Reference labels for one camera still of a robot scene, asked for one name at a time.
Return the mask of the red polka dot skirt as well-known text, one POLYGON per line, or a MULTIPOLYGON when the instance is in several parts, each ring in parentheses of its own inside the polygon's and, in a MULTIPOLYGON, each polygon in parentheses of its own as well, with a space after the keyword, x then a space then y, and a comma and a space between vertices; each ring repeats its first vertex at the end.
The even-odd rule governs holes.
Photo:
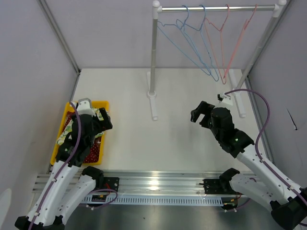
POLYGON ((89 155, 84 159, 83 163, 96 163, 99 160, 100 156, 100 144, 101 144, 102 134, 98 134, 95 139, 92 147, 90 148, 89 155))

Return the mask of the lemon print skirt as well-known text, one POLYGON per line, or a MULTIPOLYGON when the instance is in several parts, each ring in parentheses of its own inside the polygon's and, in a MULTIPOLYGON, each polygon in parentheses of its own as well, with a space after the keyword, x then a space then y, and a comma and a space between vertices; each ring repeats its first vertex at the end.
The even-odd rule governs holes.
MULTIPOLYGON (((96 113, 98 119, 100 121, 103 121, 103 117, 102 117, 102 114, 101 112, 99 111, 98 108, 94 108, 93 111, 96 113)), ((72 132, 72 124, 73 124, 73 121, 72 121, 72 116, 74 115, 75 113, 74 112, 70 112, 68 111, 67 112, 67 115, 66 115, 66 118, 65 118, 65 123, 64 123, 64 128, 63 128, 63 131, 61 133, 61 135, 59 136, 59 138, 57 139, 56 141, 56 144, 57 145, 62 145, 64 143, 64 140, 66 138, 66 136, 72 132)))

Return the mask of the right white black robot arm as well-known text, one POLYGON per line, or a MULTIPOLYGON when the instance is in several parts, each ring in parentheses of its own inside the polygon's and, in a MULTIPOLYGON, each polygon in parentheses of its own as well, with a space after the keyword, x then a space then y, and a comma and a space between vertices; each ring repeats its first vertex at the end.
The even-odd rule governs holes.
POLYGON ((202 101, 190 114, 193 123, 203 115, 200 125, 211 130, 221 148, 260 179, 260 182, 255 182, 231 168, 219 181, 220 190, 227 194, 234 190, 248 196, 266 208, 285 230, 293 230, 300 225, 307 217, 306 188, 292 181, 259 153, 253 139, 235 128, 230 110, 202 101))

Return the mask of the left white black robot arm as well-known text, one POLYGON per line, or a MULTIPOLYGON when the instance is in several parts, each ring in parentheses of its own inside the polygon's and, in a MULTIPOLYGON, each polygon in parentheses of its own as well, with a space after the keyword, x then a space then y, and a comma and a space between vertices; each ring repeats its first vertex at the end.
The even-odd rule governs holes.
POLYGON ((93 166, 83 169, 76 185, 71 190, 67 189, 90 154, 96 135, 113 127, 105 108, 100 108, 99 114, 77 108, 71 120, 72 131, 58 149, 43 192, 28 214, 18 217, 15 222, 19 230, 63 230, 86 195, 113 192, 105 185, 103 171, 93 166))

